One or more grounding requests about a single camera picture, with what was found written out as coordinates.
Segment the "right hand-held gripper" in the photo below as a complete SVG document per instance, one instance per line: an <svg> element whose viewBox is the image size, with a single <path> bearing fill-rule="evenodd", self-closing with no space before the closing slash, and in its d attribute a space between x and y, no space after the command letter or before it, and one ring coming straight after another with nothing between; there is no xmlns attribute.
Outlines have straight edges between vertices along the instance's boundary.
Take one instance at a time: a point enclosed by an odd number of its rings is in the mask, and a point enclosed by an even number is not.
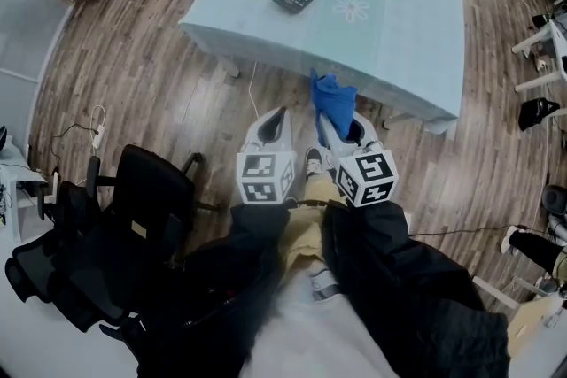
<svg viewBox="0 0 567 378"><path fill-rule="evenodd" d="M351 147L340 138L324 112L318 119L323 146L334 169L333 180L340 193L355 207L390 200L399 174L392 152L383 147L373 124L358 112L353 113L352 138L359 146Z"/></svg>

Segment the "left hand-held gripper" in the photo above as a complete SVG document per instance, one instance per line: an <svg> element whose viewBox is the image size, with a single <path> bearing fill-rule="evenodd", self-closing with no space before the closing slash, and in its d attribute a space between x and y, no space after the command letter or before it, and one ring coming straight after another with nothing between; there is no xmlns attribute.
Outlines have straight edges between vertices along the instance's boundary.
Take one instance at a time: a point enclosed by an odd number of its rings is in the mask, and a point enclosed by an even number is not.
<svg viewBox="0 0 567 378"><path fill-rule="evenodd" d="M236 181L243 203L281 204L295 179L295 161L287 107L275 108L253 122L237 154Z"/></svg>

